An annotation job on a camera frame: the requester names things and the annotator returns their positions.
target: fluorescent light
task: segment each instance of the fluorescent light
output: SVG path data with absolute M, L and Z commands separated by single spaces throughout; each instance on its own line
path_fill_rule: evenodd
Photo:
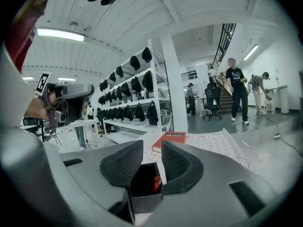
M 75 81 L 75 78 L 58 78 L 60 81 Z
M 39 28 L 37 33 L 39 36 L 59 37 L 81 42 L 84 40 L 84 35 L 58 29 Z
M 247 56 L 245 56 L 245 58 L 243 59 L 244 61 L 246 61 L 254 52 L 255 50 L 258 48 L 259 46 L 257 44 L 254 45 L 254 47 L 251 49 L 251 51 L 248 53 Z

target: red book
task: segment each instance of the red book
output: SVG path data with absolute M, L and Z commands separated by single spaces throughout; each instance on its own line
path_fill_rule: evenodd
M 152 150 L 161 153 L 162 140 L 169 140 L 174 142 L 179 142 L 184 144 L 186 137 L 186 132 L 165 132 L 163 136 L 158 139 L 156 143 L 152 146 Z

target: person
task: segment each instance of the person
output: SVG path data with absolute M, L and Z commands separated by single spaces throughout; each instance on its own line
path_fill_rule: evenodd
M 259 115 L 266 115 L 265 110 L 264 108 L 262 108 L 261 105 L 261 94 L 259 88 L 262 89 L 262 91 L 265 94 L 265 97 L 269 99 L 269 96 L 267 95 L 267 91 L 263 87 L 263 80 L 267 80 L 267 79 L 269 79 L 269 73 L 264 72 L 262 76 L 255 76 L 252 82 L 252 93 L 254 95 L 256 102 L 257 114 Z
M 234 58 L 228 59 L 230 66 L 226 71 L 226 78 L 230 86 L 233 98 L 232 104 L 232 122 L 236 121 L 238 108 L 240 106 L 240 100 L 242 101 L 242 123 L 248 125 L 248 93 L 244 86 L 247 79 L 244 77 L 240 68 L 236 67 L 236 60 Z
M 75 127 L 75 131 L 76 131 L 77 138 L 79 141 L 80 149 L 81 149 L 81 151 L 84 151 L 85 150 L 85 141 L 84 141 L 83 126 Z
M 36 34 L 37 21 L 44 14 L 46 5 L 47 0 L 35 0 L 32 4 L 28 5 L 22 15 L 16 17 L 17 19 L 12 24 L 8 37 L 5 38 L 5 47 L 20 73 L 22 72 L 27 51 Z M 49 95 L 49 102 L 51 106 L 56 106 L 57 102 L 54 93 Z M 33 98 L 24 116 L 48 121 L 47 111 L 38 97 Z
M 213 80 L 212 82 L 217 82 L 217 73 L 214 70 L 213 66 L 209 70 L 209 77 Z
M 187 89 L 187 97 L 188 97 L 188 103 L 189 103 L 189 107 L 187 108 L 187 113 L 190 113 L 192 115 L 196 114 L 196 105 L 195 105 L 195 97 L 194 97 L 194 91 L 192 89 L 194 85 L 192 83 L 189 83 L 188 85 L 188 89 Z

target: white pillar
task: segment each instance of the white pillar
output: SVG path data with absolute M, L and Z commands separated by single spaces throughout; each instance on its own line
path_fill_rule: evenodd
M 184 89 L 181 80 L 179 62 L 171 36 L 162 35 L 161 44 L 165 58 L 167 77 L 169 81 L 174 131 L 187 132 L 188 128 L 186 105 L 183 91 Z

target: person in gray shirt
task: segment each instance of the person in gray shirt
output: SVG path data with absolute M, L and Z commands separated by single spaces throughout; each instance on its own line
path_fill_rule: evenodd
M 252 84 L 252 92 L 253 92 L 255 102 L 256 102 L 257 114 L 259 114 L 259 115 L 266 115 L 265 110 L 264 110 L 264 108 L 262 108 L 262 105 L 261 105 L 260 88 L 264 92 L 265 97 L 267 99 L 269 99 L 268 95 L 267 95 L 267 91 L 263 87 L 263 80 L 267 80 L 267 79 L 269 79 L 269 73 L 264 72 L 262 74 L 262 76 L 255 76 L 253 84 Z

